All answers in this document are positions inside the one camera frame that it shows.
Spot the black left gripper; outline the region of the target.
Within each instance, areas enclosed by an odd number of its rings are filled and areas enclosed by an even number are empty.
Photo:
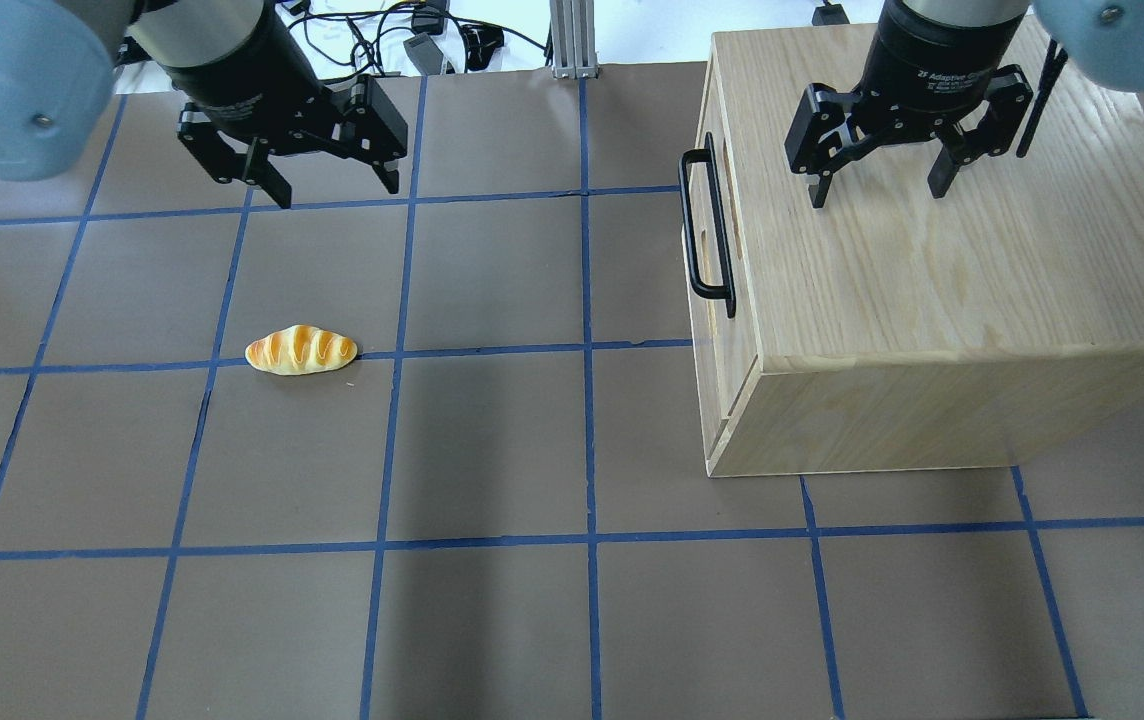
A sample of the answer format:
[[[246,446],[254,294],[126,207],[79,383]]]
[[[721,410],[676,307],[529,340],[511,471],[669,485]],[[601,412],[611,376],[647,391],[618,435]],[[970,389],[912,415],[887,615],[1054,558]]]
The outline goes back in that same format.
[[[212,181],[260,188],[289,209],[271,155],[325,152],[399,191],[407,120],[372,76],[321,85],[275,10],[162,11],[162,68],[191,100],[176,137]]]

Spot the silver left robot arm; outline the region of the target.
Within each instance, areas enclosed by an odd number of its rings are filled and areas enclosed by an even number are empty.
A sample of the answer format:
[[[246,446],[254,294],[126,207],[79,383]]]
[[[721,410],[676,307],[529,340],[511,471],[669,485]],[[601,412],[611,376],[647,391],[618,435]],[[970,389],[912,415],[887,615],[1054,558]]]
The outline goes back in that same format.
[[[0,181],[73,167],[124,38],[186,96],[176,139],[212,181],[257,187],[288,209],[272,158],[325,152],[398,191],[406,119],[375,78],[321,82],[271,1],[0,1]]]

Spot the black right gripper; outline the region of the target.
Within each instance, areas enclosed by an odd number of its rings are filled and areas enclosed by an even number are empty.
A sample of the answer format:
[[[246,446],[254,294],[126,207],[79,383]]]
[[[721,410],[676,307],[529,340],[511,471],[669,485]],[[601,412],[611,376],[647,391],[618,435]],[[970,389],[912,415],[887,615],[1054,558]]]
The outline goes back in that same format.
[[[791,172],[810,179],[811,206],[823,208],[847,164],[892,140],[897,117],[970,111],[988,84],[974,129],[937,133],[930,193],[942,199],[962,168],[1010,150],[1033,92],[1019,65],[998,65],[1026,11],[1026,1],[885,1],[857,92],[808,85],[784,140]]]

